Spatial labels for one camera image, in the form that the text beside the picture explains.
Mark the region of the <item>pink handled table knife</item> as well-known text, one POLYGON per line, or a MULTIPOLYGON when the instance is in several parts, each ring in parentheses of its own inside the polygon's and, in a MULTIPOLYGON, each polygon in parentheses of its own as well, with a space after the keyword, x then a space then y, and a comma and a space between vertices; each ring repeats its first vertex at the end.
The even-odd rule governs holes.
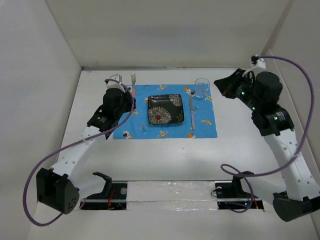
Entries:
POLYGON ((191 127, 192 130, 196 129, 196 124, 195 124, 195 111, 193 108, 193 96, 195 95, 194 92, 191 92, 189 95, 189 109, 190 109, 190 115, 191 115, 191 127))

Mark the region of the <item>pink handled fork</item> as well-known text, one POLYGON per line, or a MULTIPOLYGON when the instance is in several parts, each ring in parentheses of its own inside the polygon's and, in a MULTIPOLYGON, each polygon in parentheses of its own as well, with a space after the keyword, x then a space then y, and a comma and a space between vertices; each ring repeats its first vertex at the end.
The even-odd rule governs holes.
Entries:
POLYGON ((131 93, 132 93, 132 96, 134 98, 136 98, 136 95, 137 95, 137 91, 136 91, 137 76, 136 76, 136 73, 133 71, 131 73, 130 77, 131 77, 131 93))

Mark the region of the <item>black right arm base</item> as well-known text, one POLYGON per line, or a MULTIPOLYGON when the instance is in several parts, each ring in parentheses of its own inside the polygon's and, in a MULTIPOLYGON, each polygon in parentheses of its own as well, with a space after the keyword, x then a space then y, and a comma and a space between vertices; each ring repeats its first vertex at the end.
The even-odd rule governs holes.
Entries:
POLYGON ((234 213, 244 213, 249 209, 265 210, 260 198, 254 195, 252 199, 248 191, 243 191, 238 177, 215 181, 210 195, 216 199, 218 210, 230 210, 234 213))

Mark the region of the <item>blue space print placemat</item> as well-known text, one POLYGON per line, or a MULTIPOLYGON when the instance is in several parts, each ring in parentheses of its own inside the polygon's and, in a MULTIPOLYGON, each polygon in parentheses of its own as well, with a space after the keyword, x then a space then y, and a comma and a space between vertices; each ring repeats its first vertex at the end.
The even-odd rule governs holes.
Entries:
POLYGON ((113 138, 124 139, 163 139, 163 138, 216 138, 214 109, 210 92, 203 98, 196 97, 193 84, 149 84, 136 85, 136 102, 132 114, 124 114, 123 124, 113 132, 113 138), (195 130, 192 130, 189 107, 192 97, 195 130), (154 95, 179 94, 182 97, 184 122, 180 124, 153 125, 148 120, 148 97, 154 95))

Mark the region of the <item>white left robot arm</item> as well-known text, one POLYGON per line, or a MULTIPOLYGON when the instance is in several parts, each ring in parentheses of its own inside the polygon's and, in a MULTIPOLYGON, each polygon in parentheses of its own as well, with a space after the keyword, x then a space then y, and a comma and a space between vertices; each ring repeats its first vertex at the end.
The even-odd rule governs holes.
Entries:
POLYGON ((37 200, 61 214, 69 214, 80 198, 76 175, 93 152, 123 124, 121 117, 131 113, 134 106, 135 99, 128 89, 108 88, 102 105, 87 122, 79 143, 71 146, 49 169, 41 168, 37 172, 37 200))

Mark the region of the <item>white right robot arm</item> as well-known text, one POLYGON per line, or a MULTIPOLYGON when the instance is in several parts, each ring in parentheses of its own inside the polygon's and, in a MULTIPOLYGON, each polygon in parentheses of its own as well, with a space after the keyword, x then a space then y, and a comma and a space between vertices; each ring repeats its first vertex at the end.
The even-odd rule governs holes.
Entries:
POLYGON ((239 99, 251 111, 251 119, 270 147, 280 168, 285 187, 273 184, 250 171, 236 171, 230 190, 238 197, 255 196, 271 204, 284 222, 320 209, 320 186, 313 178, 297 142, 293 121, 278 104, 283 85, 274 73, 254 74, 238 68, 232 75, 214 81, 222 96, 239 99))

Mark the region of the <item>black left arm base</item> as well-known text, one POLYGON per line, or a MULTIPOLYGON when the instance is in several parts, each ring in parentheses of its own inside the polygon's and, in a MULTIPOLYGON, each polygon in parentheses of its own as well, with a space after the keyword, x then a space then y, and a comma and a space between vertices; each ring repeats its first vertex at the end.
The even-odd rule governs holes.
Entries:
POLYGON ((112 178, 101 172, 93 172, 94 176, 104 181, 101 192, 91 194, 80 201, 81 210, 122 211, 127 209, 127 182, 113 182, 112 178))

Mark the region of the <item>black floral square plate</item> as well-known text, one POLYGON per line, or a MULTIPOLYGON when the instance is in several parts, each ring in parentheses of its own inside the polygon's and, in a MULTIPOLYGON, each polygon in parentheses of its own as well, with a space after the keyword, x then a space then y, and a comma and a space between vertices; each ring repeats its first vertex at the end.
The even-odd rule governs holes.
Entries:
POLYGON ((152 95, 147 100, 148 121, 151 125, 181 124, 185 120, 180 94, 152 95))

